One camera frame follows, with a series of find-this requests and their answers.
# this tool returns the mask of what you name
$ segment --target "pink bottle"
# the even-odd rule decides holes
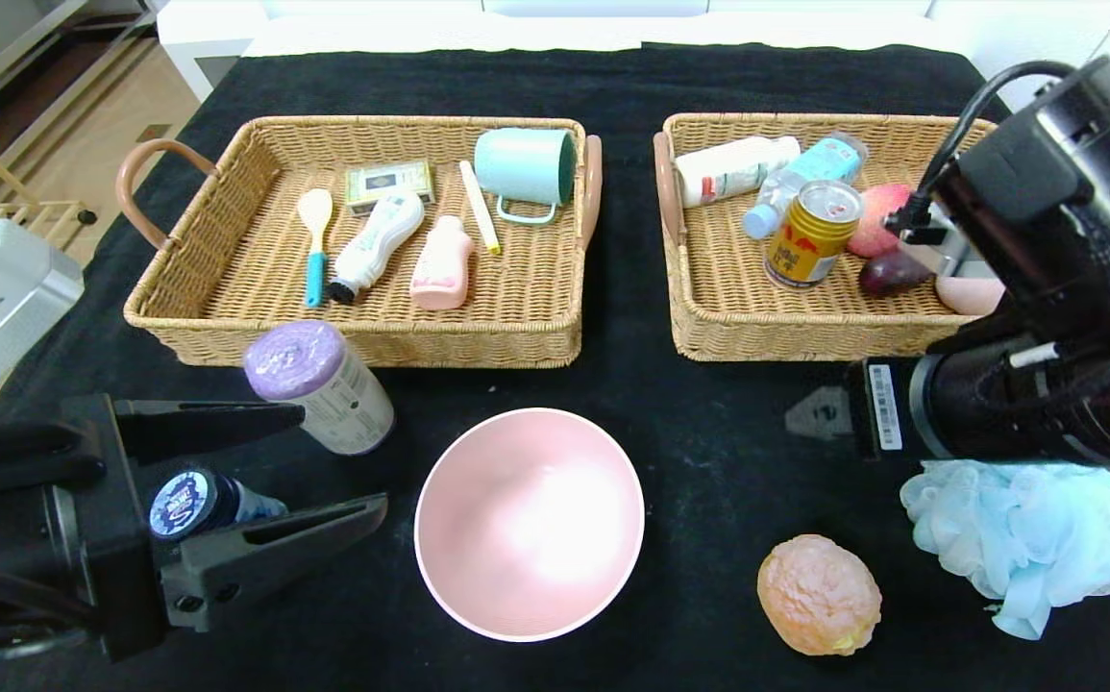
[[[440,217],[426,234],[418,265],[410,280],[410,298],[422,310],[452,310],[465,302],[468,289],[468,255],[474,241],[462,220]]]

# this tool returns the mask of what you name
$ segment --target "black mount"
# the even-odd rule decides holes
[[[178,543],[159,582],[137,469],[303,419],[290,403],[98,394],[65,400],[56,420],[0,425],[0,660],[98,639],[114,661],[169,626],[212,630],[374,531],[383,494],[233,524]]]

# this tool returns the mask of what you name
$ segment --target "pink object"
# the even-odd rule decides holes
[[[1007,291],[998,279],[941,275],[935,280],[940,301],[962,315],[989,315]]]
[[[468,258],[474,241],[456,217],[440,217],[426,234],[410,280],[410,298],[422,310],[453,310],[465,303]]]
[[[589,622],[633,571],[644,498],[627,454],[576,413],[498,413],[444,452],[418,497],[414,552],[456,622],[503,641]]]
[[[905,205],[910,192],[909,185],[898,182],[877,184],[862,192],[862,218],[858,219],[858,229],[845,248],[864,258],[878,258],[896,250],[899,240],[884,228],[884,219]]]
[[[756,591],[777,634],[808,656],[849,656],[866,646],[884,601],[866,564],[817,533],[774,548]]]

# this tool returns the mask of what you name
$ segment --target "yellow can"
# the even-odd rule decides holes
[[[773,233],[764,265],[769,275],[791,289],[810,289],[824,281],[845,251],[862,215],[862,197],[836,180],[808,182],[789,203],[781,229]]]

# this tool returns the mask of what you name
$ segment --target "light blue mug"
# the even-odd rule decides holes
[[[513,223],[543,224],[572,198],[576,179],[576,144],[566,130],[506,127],[482,132],[474,148],[478,184],[496,194],[498,218]],[[505,210],[506,200],[549,204],[545,217],[521,217]]]

